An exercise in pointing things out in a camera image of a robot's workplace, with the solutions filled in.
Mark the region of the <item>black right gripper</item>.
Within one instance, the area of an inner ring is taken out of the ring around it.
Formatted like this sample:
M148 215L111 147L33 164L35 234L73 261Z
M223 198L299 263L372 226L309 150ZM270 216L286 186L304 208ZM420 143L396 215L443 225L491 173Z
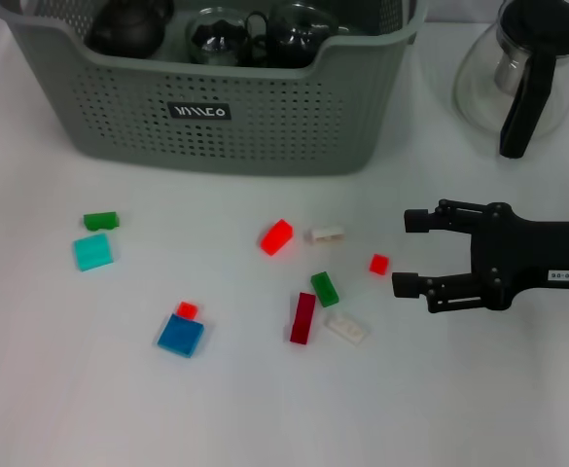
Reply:
M530 221L506 203L440 199L433 211L408 209L406 232L472 234L474 274L439 277L393 272L394 296L424 297L430 313L487 307L508 309L519 293L569 289L569 222Z

